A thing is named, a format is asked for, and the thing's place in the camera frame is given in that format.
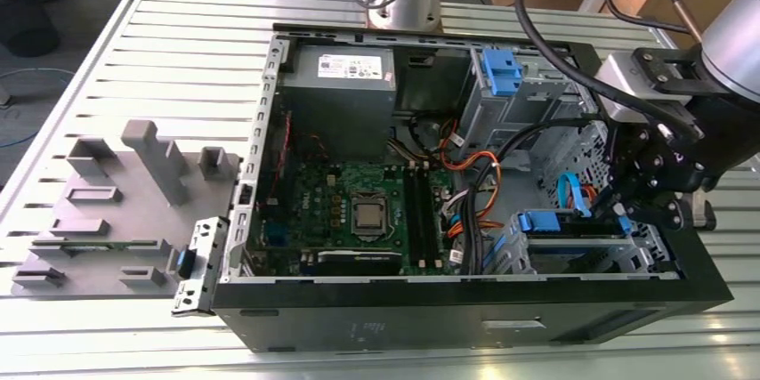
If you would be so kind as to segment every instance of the floor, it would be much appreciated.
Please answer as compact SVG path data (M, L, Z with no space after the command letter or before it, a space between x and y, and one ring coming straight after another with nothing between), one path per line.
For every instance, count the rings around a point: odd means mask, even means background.
M443 0L474 4L479 0ZM0 46L0 76L15 69L57 68L77 71L109 21L119 0L59 0L46 4L61 32L57 52L34 59L14 57ZM71 76L59 72L29 72L3 78L0 83L14 96L14 105L0 109L0 186L7 182L27 151L30 137L42 126Z

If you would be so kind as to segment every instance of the blue cable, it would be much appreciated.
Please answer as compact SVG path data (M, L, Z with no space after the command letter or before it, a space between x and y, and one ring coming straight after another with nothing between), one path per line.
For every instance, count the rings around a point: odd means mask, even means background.
M582 212L585 217L591 217L593 212L590 208L586 207L583 202L582 194L582 182L579 181L579 176L574 173L563 173L558 180L558 198L559 207L566 207L566 199L569 198L569 191L566 190L566 183L570 184L570 191L573 192L573 203L575 204L575 209Z
M2 145L0 145L0 149L5 149L6 147L17 146L18 144L22 144L23 142L30 141L30 140L31 140L33 138L35 138L37 136L38 136L38 133L34 133L34 134L31 134L27 138L23 138L23 139L19 140L19 141L14 141L14 142L10 142L10 143L7 143L7 144L2 144Z

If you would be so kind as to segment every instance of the orange wire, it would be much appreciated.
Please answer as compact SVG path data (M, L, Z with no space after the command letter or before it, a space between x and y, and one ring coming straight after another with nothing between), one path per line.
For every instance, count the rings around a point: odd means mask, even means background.
M505 225L501 222L491 222L491 221L481 221L478 222L482 229L502 229ZM465 228L462 227L462 223L458 222L449 232L450 238L454 238L457 235L465 232Z

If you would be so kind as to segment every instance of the slotted metal table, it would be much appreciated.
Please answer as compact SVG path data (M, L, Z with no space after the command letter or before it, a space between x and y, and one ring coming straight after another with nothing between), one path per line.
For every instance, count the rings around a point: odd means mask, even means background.
M602 56L669 40L602 15L535 11L550 39L593 43ZM122 0L38 139L0 193L0 295L27 246L53 222L78 137L119 134L149 118L183 150L243 155L273 23L363 26L351 0ZM447 33L525 37L513 9L445 4ZM760 180L733 170L710 199L719 229L702 238L735 300L659 321L595 346L253 354L218 318L170 317L171 301L0 298L0 375L146 375L223 370L250 378L760 377Z

